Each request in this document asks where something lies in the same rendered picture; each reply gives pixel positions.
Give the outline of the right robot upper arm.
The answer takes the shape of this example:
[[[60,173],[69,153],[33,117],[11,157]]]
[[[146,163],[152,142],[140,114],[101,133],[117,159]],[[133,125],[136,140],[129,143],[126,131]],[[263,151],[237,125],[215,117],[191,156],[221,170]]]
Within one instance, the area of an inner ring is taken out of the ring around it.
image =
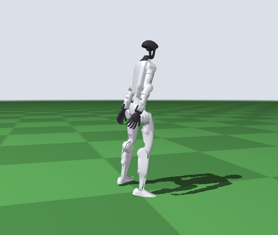
[[[150,82],[153,80],[153,76],[156,71],[156,68],[157,66],[155,64],[147,62],[145,67],[146,75],[145,75],[143,89],[146,87],[146,85],[150,84]]]

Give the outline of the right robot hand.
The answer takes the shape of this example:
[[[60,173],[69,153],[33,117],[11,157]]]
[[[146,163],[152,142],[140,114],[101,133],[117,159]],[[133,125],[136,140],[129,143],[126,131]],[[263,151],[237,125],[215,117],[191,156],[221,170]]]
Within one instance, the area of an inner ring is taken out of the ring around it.
[[[132,129],[135,129],[135,127],[136,127],[136,125],[137,125],[137,123],[138,123],[138,127],[140,126],[140,118],[141,118],[141,116],[140,116],[140,114],[142,114],[142,112],[140,112],[140,111],[138,111],[137,109],[138,109],[138,107],[139,107],[139,105],[136,107],[136,109],[135,109],[135,113],[134,114],[132,114],[132,116],[131,116],[131,118],[129,119],[129,121],[126,123],[126,124],[128,124],[131,120],[131,122],[130,122],[130,124],[128,125],[128,127],[132,124],[132,126],[130,127],[130,128],[132,128],[133,126],[133,128]],[[134,121],[134,122],[133,122]],[[135,125],[134,125],[135,124]]]

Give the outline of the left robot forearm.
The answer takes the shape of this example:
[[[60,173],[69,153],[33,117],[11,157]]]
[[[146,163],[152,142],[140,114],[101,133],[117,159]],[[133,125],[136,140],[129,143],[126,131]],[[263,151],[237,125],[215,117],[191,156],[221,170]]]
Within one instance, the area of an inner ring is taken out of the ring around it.
[[[127,96],[126,96],[126,98],[124,100],[124,103],[123,103],[123,104],[125,104],[124,109],[127,110],[129,108],[129,105],[131,103],[131,100],[132,100],[133,96],[134,96],[134,93],[132,93],[132,91],[129,88],[128,91],[127,91]]]

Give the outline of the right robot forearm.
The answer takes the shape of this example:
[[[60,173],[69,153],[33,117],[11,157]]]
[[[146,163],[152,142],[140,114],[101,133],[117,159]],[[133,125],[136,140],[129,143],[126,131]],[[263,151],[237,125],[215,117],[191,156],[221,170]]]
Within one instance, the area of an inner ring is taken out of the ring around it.
[[[142,112],[144,109],[144,106],[146,105],[146,101],[148,97],[150,96],[151,91],[153,90],[153,86],[151,84],[146,85],[144,90],[141,92],[140,101],[138,101],[138,111]]]

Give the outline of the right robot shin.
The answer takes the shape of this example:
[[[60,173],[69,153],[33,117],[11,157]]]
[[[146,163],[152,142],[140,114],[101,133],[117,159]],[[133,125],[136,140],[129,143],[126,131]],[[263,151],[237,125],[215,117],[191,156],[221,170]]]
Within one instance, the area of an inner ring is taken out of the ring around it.
[[[148,174],[149,161],[150,161],[150,156],[149,158],[147,158],[147,151],[141,149],[138,152],[138,174],[139,174],[139,190],[141,189],[140,191],[144,191],[143,184],[145,185],[146,176]]]

